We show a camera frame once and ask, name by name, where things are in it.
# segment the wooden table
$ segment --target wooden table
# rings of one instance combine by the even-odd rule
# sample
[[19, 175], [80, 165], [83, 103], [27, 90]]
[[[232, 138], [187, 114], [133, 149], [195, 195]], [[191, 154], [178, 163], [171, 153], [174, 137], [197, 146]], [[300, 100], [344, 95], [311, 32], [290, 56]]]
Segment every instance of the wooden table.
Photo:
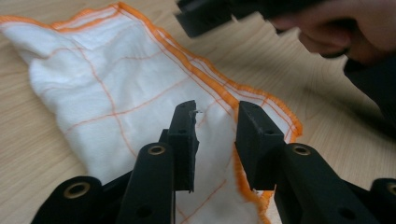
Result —
[[[125, 1], [163, 27], [182, 46], [209, 59], [236, 82], [271, 92], [304, 127], [298, 142], [317, 149], [345, 180], [365, 189], [379, 177], [396, 178], [396, 140], [376, 105], [342, 72], [345, 59], [310, 54], [296, 32], [278, 37], [260, 15], [189, 39], [177, 23], [174, 0]], [[44, 23], [64, 21], [105, 0], [2, 0], [0, 15]], [[60, 183], [84, 175], [54, 115], [34, 95], [28, 67], [0, 35], [0, 222], [29, 223]]]

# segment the human hand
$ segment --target human hand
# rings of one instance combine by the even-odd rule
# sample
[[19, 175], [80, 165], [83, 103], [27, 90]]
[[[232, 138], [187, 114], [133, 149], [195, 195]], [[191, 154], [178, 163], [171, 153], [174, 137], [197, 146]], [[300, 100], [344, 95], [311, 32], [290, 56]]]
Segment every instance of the human hand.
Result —
[[[357, 28], [333, 23], [344, 19], [356, 21]], [[396, 0], [327, 0], [271, 23], [279, 30], [298, 27], [310, 52], [329, 55], [349, 49], [348, 58], [366, 65], [396, 52]]]

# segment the towel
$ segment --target towel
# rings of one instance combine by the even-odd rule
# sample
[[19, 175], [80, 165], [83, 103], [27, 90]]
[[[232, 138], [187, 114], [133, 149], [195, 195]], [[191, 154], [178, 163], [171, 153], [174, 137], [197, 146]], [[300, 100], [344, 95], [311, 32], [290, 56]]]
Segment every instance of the towel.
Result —
[[0, 30], [89, 175], [105, 184], [133, 169], [176, 105], [195, 100], [195, 192], [177, 193], [176, 223], [278, 222], [272, 192], [249, 190], [234, 147], [241, 100], [261, 106], [286, 142], [301, 134], [275, 96], [228, 79], [124, 3], [53, 24], [3, 16]]

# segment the checkered cloth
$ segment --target checkered cloth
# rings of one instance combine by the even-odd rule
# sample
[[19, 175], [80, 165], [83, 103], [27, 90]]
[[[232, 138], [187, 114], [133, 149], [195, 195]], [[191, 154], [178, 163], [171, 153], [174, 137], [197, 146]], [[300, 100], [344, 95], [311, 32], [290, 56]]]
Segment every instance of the checkered cloth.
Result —
[[274, 96], [231, 81], [123, 3], [51, 25], [3, 16], [0, 29], [29, 64], [33, 90], [89, 175], [105, 184], [133, 169], [176, 105], [195, 100], [203, 112], [195, 192], [177, 193], [177, 223], [278, 222], [272, 192], [248, 189], [234, 148], [240, 100], [260, 105], [286, 142], [300, 134], [297, 118]]

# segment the white towel with orange border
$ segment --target white towel with orange border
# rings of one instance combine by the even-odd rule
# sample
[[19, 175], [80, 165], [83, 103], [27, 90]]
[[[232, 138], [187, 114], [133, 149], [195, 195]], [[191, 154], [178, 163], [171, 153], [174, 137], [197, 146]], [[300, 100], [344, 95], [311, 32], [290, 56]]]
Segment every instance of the white towel with orange border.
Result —
[[130, 171], [138, 150], [169, 127], [175, 106], [195, 100], [203, 112], [195, 192], [177, 193], [176, 223], [277, 222], [275, 209], [265, 212], [275, 207], [272, 193], [248, 189], [233, 145], [240, 100], [260, 105], [286, 142], [301, 133], [274, 96], [231, 81], [123, 3], [52, 25], [1, 17], [0, 29], [89, 175], [105, 184]]

